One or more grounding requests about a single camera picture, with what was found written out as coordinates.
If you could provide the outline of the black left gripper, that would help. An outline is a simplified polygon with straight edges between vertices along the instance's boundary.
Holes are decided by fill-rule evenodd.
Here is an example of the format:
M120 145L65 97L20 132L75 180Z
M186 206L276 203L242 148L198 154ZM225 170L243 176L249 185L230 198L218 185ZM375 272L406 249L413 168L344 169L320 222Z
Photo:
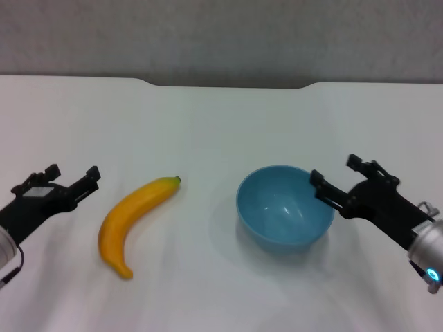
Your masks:
M16 191L15 199L1 209L1 227L16 245L55 214L70 212L78 203L99 189L101 179L97 166L87 170L86 175L69 187L49 184L61 175L57 164L40 173L32 173L24 182L29 189Z

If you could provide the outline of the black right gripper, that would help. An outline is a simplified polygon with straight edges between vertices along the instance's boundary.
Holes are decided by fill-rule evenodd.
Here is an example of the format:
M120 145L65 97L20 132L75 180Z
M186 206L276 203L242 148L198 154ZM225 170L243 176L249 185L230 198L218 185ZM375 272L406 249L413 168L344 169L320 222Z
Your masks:
M399 179L389 174L377 161L364 162L357 155L350 154L347 166L368 180L358 183L346 193L328 183L314 169L309 182L315 188L315 197L339 211L346 219L370 221L403 249L409 249L417 236L413 228L427 221L434 222L435 219L401 196L397 188L391 185L398 184Z

